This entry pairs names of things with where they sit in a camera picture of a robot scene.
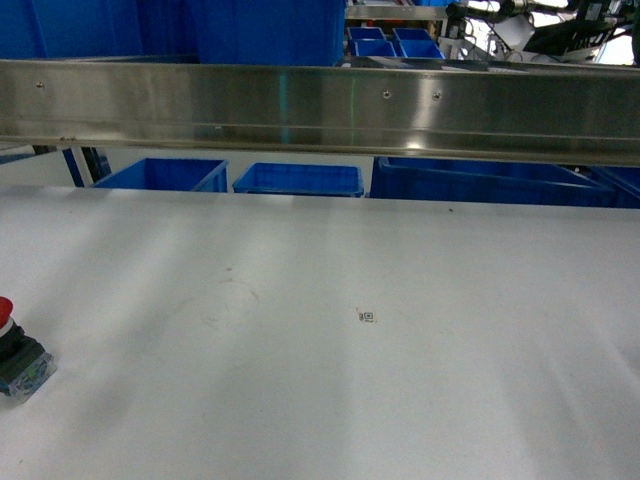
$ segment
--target metal frame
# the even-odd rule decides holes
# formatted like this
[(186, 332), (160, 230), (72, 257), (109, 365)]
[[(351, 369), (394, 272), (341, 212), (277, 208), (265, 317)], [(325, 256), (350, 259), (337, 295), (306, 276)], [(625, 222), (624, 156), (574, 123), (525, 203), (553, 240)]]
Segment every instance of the metal frame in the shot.
[(431, 20), (447, 19), (445, 7), (416, 7), (413, 5), (350, 5), (346, 10), (347, 20)]
[(420, 67), (0, 61), (0, 141), (640, 164), (640, 72)]

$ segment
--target blue plastic bin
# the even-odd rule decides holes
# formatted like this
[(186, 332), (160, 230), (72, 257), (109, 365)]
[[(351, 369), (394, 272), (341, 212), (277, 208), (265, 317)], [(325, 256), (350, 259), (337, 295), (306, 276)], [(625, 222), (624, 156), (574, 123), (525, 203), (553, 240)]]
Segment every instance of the blue plastic bin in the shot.
[(95, 183), (95, 188), (226, 192), (226, 160), (144, 158)]
[(393, 46), (399, 57), (445, 58), (424, 28), (394, 28)]
[(347, 40), (349, 51), (355, 55), (356, 42), (360, 41), (385, 41), (387, 38), (380, 27), (349, 27), (347, 28)]
[(0, 58), (142, 53), (135, 0), (0, 1)]
[(445, 58), (433, 40), (404, 40), (396, 44), (396, 52), (405, 58)]
[(188, 0), (202, 63), (334, 65), (344, 0)]
[(361, 197), (360, 168), (333, 165), (254, 163), (233, 183), (236, 193)]
[(354, 42), (351, 54), (356, 57), (395, 57), (396, 51), (387, 40), (361, 40)]
[(422, 7), (446, 7), (457, 0), (413, 0), (413, 3)]
[(137, 0), (145, 55), (182, 55), (198, 51), (187, 0)]
[(374, 159), (371, 198), (609, 207), (613, 189), (556, 165)]
[(591, 167), (591, 178), (616, 191), (617, 208), (640, 208), (640, 168)]

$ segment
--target white table surface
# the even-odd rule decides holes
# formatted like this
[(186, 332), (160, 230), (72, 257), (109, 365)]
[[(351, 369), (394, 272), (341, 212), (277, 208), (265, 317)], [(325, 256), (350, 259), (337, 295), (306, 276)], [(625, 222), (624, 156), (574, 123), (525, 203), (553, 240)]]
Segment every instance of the white table surface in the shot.
[(0, 478), (640, 477), (640, 211), (2, 188), (0, 259)]

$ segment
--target red emergency stop button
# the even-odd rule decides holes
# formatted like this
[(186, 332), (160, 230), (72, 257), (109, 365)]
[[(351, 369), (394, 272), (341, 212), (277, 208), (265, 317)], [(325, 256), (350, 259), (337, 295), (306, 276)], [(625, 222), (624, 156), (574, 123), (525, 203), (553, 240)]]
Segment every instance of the red emergency stop button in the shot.
[(13, 303), (5, 297), (0, 297), (0, 329), (9, 322), (9, 315), (13, 311)]

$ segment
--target small printed label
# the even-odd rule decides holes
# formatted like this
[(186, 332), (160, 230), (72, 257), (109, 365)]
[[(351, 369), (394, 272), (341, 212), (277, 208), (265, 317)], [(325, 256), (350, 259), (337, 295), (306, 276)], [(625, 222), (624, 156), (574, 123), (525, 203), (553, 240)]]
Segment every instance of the small printed label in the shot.
[(376, 316), (371, 309), (357, 308), (358, 319), (364, 323), (376, 323)]

